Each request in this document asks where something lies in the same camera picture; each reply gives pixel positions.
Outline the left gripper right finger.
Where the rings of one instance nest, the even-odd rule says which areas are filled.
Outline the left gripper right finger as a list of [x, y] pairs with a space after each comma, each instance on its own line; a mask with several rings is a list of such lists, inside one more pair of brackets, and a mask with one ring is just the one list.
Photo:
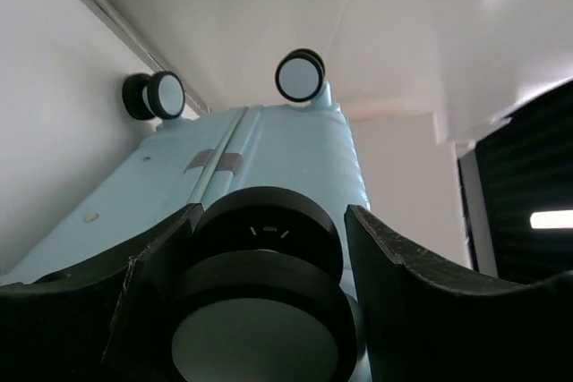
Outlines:
[[346, 237], [376, 381], [569, 381], [572, 275], [516, 284], [424, 248], [366, 208]]

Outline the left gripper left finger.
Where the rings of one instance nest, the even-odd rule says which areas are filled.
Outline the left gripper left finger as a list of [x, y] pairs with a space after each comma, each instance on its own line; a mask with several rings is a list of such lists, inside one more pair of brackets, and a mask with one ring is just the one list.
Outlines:
[[1, 289], [3, 381], [180, 381], [168, 302], [203, 214], [187, 205], [132, 239]]

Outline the light blue suitcase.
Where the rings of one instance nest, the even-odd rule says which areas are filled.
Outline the light blue suitcase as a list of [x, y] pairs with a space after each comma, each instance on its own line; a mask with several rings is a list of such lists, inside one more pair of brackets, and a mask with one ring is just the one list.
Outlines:
[[159, 126], [11, 270], [32, 284], [146, 232], [183, 207], [203, 214], [168, 316], [180, 381], [368, 381], [345, 228], [368, 206], [350, 126], [324, 62], [278, 64], [282, 106], [182, 116], [173, 72], [127, 77], [122, 99]]

